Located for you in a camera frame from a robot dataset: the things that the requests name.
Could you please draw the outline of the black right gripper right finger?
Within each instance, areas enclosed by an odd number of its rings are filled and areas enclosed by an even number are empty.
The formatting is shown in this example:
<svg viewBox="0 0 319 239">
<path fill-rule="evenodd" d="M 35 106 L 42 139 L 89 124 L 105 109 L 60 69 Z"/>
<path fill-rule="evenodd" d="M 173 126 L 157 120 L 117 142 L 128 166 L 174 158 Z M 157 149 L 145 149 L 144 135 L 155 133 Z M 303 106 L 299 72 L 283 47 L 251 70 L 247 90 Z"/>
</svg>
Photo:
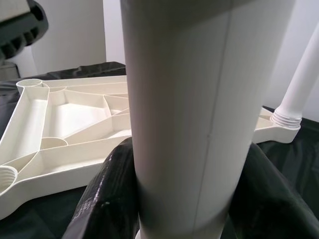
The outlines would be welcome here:
<svg viewBox="0 0 319 239">
<path fill-rule="evenodd" d="M 251 144 L 221 239 L 314 239 L 308 143 Z"/>
</svg>

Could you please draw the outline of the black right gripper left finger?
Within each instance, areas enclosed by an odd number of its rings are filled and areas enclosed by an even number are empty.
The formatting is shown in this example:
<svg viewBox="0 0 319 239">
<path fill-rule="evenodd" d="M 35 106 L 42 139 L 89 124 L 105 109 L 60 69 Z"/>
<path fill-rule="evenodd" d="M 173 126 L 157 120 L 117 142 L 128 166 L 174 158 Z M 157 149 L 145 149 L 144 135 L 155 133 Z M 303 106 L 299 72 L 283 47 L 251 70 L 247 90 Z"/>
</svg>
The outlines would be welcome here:
<svg viewBox="0 0 319 239">
<path fill-rule="evenodd" d="M 71 239 L 135 239 L 139 229 L 132 138 L 120 142 L 87 185 L 71 220 Z"/>
</svg>

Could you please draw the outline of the white plastic children table top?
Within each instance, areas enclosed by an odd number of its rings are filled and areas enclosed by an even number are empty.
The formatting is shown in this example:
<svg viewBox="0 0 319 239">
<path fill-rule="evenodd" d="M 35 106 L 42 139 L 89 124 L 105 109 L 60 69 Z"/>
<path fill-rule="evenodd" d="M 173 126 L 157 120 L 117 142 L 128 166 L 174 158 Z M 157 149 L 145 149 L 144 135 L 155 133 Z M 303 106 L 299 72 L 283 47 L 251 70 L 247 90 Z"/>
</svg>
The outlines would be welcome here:
<svg viewBox="0 0 319 239">
<path fill-rule="evenodd" d="M 250 84 L 217 106 L 216 85 L 211 77 L 140 80 L 130 102 L 126 76 L 18 82 L 20 98 L 0 140 L 0 218 L 31 199 L 88 185 L 128 137 L 148 192 L 194 202 L 234 172 L 222 187 L 228 198 L 248 143 L 289 143 L 301 125 L 271 121 Z"/>
</svg>

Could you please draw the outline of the white plastic table leg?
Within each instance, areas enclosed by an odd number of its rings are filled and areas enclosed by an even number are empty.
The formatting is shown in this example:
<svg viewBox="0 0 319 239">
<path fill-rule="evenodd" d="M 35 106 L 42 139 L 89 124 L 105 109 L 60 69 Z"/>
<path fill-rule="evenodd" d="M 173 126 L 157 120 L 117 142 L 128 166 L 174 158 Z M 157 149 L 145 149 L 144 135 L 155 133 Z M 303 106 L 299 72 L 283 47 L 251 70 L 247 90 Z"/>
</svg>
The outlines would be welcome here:
<svg viewBox="0 0 319 239">
<path fill-rule="evenodd" d="M 220 239 L 296 0 L 120 0 L 141 239 Z"/>
<path fill-rule="evenodd" d="M 300 127 L 304 106 L 318 78 L 319 22 L 301 57 L 281 104 L 271 116 L 271 121 L 287 128 L 295 129 Z"/>
</svg>

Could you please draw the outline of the black table cloth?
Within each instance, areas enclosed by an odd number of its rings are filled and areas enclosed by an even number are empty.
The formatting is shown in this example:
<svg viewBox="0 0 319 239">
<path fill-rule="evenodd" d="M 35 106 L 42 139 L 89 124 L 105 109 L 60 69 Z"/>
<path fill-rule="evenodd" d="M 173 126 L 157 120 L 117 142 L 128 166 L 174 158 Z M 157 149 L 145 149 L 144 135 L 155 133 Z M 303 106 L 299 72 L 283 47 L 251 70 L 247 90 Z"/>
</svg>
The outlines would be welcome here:
<svg viewBox="0 0 319 239">
<path fill-rule="evenodd" d="M 47 72 L 36 78 L 57 80 L 125 74 L 124 64 L 105 62 Z M 20 97 L 18 81 L 20 78 L 0 81 L 0 138 Z M 319 119 L 303 119 L 290 144 L 269 141 L 260 143 L 259 147 L 319 220 Z M 84 188 L 77 188 L 23 204 L 0 221 L 0 239 L 61 239 L 83 192 Z"/>
</svg>

